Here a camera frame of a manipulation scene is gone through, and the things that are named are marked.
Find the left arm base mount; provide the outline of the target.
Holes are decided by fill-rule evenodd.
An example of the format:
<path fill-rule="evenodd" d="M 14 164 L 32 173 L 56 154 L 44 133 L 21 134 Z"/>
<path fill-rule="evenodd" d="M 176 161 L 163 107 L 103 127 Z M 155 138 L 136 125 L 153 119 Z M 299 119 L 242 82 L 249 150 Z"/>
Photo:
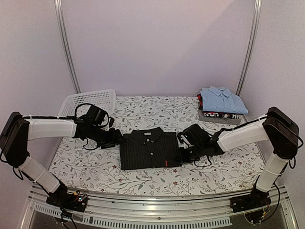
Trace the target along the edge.
<path fill-rule="evenodd" d="M 85 212 L 88 195 L 78 190 L 73 193 L 68 193 L 66 189 L 58 189 L 54 193 L 49 193 L 46 203 L 68 210 Z"/>

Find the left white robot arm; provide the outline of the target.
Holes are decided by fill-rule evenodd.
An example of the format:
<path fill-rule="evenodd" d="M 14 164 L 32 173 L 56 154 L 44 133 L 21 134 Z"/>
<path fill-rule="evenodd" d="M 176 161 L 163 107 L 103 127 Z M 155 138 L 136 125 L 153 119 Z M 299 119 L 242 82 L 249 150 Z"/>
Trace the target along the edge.
<path fill-rule="evenodd" d="M 71 197 L 67 187 L 42 164 L 30 156 L 28 142 L 57 137 L 95 141 L 96 149 L 112 148 L 123 142 L 120 130 L 112 127 L 114 119 L 103 109 L 86 103 L 88 110 L 82 116 L 24 116 L 13 112 L 0 135 L 0 160 L 18 171 L 19 179 L 27 177 L 38 184 L 58 203 L 67 207 Z"/>

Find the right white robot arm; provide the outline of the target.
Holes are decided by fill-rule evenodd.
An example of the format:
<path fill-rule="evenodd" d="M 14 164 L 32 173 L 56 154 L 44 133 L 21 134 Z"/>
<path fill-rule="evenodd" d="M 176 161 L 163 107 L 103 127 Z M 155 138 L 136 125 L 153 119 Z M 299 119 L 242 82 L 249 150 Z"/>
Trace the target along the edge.
<path fill-rule="evenodd" d="M 254 192 L 246 198 L 250 208 L 264 202 L 264 193 L 270 190 L 304 145 L 298 125 L 277 107 L 269 108 L 266 114 L 255 120 L 233 128 L 222 128 L 214 134 L 194 124 L 179 132 L 178 140 L 183 144 L 177 155 L 181 163 L 191 163 L 203 156 L 210 158 L 240 146 L 269 141 L 273 152 L 254 185 Z"/>

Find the black pinstriped long sleeve shirt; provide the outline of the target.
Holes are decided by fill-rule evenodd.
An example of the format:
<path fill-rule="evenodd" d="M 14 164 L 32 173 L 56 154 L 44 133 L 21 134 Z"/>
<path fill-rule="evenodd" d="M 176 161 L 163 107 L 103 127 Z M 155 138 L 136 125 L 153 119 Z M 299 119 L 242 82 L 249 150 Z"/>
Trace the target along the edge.
<path fill-rule="evenodd" d="M 160 127 L 133 130 L 120 144 L 121 170 L 180 167 L 177 134 Z"/>

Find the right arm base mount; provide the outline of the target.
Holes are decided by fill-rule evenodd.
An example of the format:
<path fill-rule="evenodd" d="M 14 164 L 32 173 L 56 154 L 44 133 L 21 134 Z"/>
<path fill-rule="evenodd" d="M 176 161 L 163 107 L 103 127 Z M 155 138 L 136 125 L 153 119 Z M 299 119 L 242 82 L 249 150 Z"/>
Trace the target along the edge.
<path fill-rule="evenodd" d="M 269 192 L 253 189 L 250 194 L 230 199 L 230 208 L 234 213 L 260 208 L 271 204 Z"/>

